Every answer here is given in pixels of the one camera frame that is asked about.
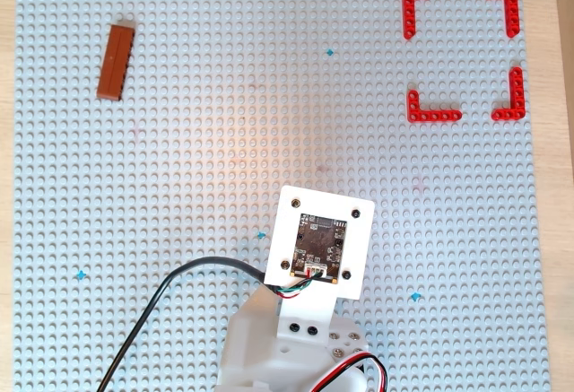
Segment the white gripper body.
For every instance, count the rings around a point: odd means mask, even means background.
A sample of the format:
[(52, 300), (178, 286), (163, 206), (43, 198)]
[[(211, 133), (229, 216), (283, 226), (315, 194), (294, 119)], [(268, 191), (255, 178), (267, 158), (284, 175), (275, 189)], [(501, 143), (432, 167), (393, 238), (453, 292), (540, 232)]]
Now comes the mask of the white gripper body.
[(218, 391), (310, 391), (354, 353), (365, 333), (337, 316), (336, 292), (311, 284), (282, 299), (259, 287), (231, 316), (216, 384)]

